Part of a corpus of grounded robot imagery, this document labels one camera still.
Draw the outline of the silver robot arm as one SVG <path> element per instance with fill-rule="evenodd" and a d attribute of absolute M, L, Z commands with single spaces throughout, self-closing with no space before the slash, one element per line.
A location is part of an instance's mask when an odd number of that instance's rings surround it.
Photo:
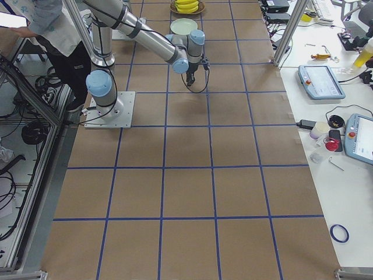
<path fill-rule="evenodd" d="M 84 1 L 95 19 L 112 30 L 119 30 L 154 52 L 172 66 L 175 73 L 185 74 L 183 83 L 190 87 L 195 82 L 195 72 L 202 65 L 209 72 L 209 60 L 203 53 L 205 34 L 199 29 L 187 35 L 163 35 L 144 24 L 123 1 Z"/>

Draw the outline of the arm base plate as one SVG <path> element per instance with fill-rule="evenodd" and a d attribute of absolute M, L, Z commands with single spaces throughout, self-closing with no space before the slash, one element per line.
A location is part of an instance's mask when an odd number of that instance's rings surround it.
<path fill-rule="evenodd" d="M 127 15 L 122 18 L 114 19 L 114 23 L 110 24 L 113 30 L 119 30 L 126 35 L 129 39 L 137 42 L 143 41 L 146 36 L 146 25 L 138 18 Z"/>
<path fill-rule="evenodd" d="M 135 92 L 118 92 L 114 108 L 112 106 L 102 108 L 91 99 L 87 118 L 83 125 L 87 129 L 116 129 L 130 128 L 132 124 L 133 108 L 135 104 Z"/>

